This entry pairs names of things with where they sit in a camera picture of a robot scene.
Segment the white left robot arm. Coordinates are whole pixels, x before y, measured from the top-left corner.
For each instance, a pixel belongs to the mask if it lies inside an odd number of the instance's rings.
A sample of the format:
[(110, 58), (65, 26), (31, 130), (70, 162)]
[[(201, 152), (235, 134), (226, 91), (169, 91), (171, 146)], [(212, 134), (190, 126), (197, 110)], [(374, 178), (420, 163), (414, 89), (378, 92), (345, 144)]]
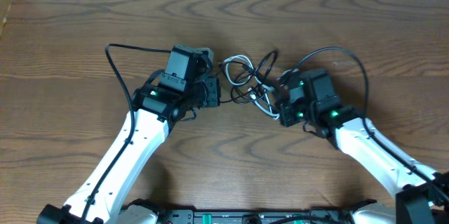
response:
[(157, 211), (123, 203), (143, 167), (188, 111), (220, 104), (215, 77), (179, 78), (154, 72), (135, 90), (131, 110), (100, 163), (85, 183), (58, 208), (46, 205), (37, 218), (50, 223), (156, 223)]

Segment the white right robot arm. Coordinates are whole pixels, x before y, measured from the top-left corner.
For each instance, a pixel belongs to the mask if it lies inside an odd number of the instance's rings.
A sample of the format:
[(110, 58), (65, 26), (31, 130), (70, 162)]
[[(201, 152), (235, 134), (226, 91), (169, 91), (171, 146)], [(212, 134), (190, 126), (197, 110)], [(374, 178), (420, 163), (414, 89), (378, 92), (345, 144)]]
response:
[(285, 127), (301, 124), (355, 159), (394, 198), (390, 209), (366, 200), (348, 210), (351, 223), (447, 223), (448, 174), (420, 163), (377, 130), (365, 110), (343, 105), (325, 69), (288, 70), (274, 96)]

